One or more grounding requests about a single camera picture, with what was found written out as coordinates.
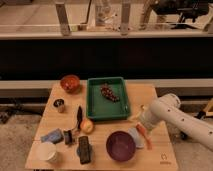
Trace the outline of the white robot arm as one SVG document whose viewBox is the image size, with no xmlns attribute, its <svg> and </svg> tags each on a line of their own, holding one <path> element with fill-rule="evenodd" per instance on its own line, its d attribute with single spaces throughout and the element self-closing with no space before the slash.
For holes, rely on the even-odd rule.
<svg viewBox="0 0 213 171">
<path fill-rule="evenodd" d="M 151 132 L 161 121 L 176 126 L 191 138 L 213 151 L 213 125 L 180 110 L 181 101 L 173 93 L 154 99 L 139 115 L 141 124 Z"/>
</svg>

